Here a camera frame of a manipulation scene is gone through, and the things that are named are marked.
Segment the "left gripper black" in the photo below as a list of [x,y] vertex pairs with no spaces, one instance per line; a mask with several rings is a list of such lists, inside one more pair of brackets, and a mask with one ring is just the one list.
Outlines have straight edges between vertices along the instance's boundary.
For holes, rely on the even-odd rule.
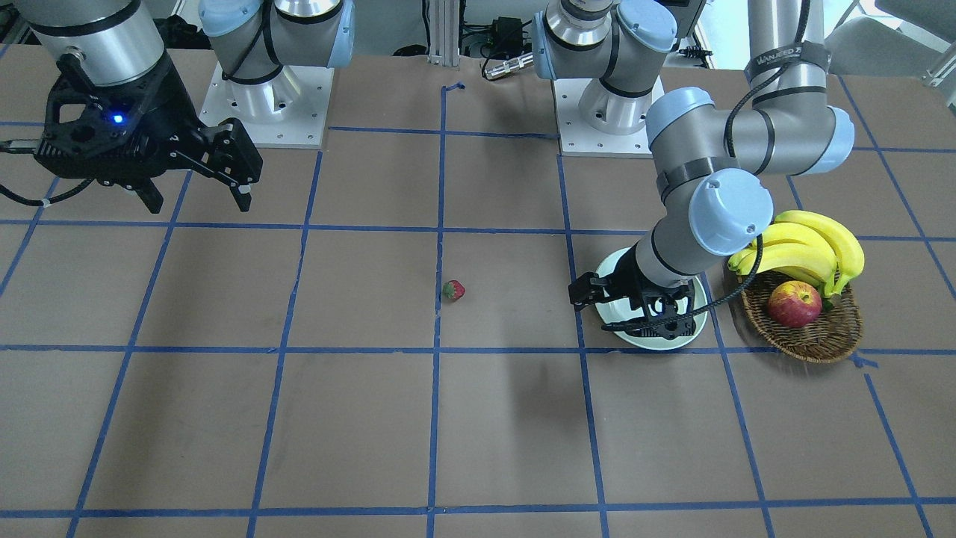
[[612,334],[625,341],[692,341],[699,335],[699,316],[674,320],[680,315],[697,309],[699,306],[699,279],[689,280],[690,295],[688,297],[663,297],[662,290],[646,285],[645,290],[650,292],[648,299],[641,297],[621,297],[621,294],[612,292],[610,276],[601,276],[598,273],[584,273],[568,285],[569,303],[574,311],[581,311],[587,306],[597,304],[597,312],[602,323],[611,324],[618,321],[660,321],[665,323],[656,326],[639,328],[632,335],[625,331],[612,331]]

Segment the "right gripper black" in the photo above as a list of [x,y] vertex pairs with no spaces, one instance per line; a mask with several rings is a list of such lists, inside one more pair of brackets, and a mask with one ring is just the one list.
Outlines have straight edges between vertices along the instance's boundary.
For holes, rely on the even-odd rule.
[[202,127],[171,57],[133,81],[93,84],[78,57],[60,57],[34,159],[64,179],[122,182],[160,214],[151,178],[189,168],[229,189],[239,211],[252,205],[263,159],[237,118]]

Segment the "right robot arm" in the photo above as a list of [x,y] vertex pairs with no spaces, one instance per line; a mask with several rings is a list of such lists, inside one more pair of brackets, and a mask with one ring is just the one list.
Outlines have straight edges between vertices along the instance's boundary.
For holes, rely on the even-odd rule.
[[43,132],[5,140],[62,179],[65,193],[22,205],[48,207],[96,182],[120,186],[147,210],[163,208],[154,178],[194,170],[225,185],[249,211],[263,160],[248,127],[281,122],[306,105],[294,68],[341,68],[354,51],[352,1],[202,1],[202,31],[229,90],[230,113],[206,123],[191,102],[163,34],[140,1],[16,1],[14,7],[55,59]]

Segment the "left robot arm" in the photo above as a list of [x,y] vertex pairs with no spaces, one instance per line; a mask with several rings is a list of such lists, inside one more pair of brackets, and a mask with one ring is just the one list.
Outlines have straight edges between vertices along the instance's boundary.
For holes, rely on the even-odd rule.
[[829,105],[819,1],[751,1],[747,94],[720,110],[699,87],[651,93],[678,24],[656,1],[550,1],[533,18],[536,74],[587,79],[580,111],[594,129],[642,130],[665,216],[615,259],[569,285],[576,310],[626,300],[602,330],[643,341],[693,337],[694,280],[762,233],[772,197],[762,173],[826,173],[854,145],[848,114]]

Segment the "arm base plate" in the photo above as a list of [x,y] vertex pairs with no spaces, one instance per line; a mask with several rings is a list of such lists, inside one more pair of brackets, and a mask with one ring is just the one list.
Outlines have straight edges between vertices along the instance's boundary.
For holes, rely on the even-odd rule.
[[646,112],[665,94],[657,78],[649,94],[629,98],[607,90],[597,78],[554,81],[560,152],[571,157],[652,157]]
[[286,66],[272,81],[245,85],[216,65],[200,108],[208,126],[241,120],[259,149],[321,149],[335,69]]

